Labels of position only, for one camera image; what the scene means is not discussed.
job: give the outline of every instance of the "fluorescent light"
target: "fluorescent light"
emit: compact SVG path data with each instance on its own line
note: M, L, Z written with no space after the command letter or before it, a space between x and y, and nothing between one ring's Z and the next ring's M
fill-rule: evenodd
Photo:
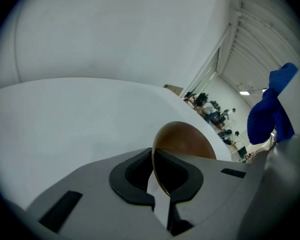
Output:
M250 93L248 91L239 91L239 93L241 95L250 95Z

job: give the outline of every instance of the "corrugated metal ceiling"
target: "corrugated metal ceiling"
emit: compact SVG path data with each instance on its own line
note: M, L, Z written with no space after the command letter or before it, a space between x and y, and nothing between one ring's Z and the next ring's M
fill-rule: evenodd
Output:
M240 0L238 25L221 77L253 106L269 73L287 62L300 66L300 20L285 0Z

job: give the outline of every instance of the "round white table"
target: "round white table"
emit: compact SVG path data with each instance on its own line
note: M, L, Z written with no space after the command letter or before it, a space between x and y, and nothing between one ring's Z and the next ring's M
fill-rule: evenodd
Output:
M55 78L0 89L0 191L23 209L87 163L151 147L168 122L195 126L218 160L215 131L170 90L99 78Z

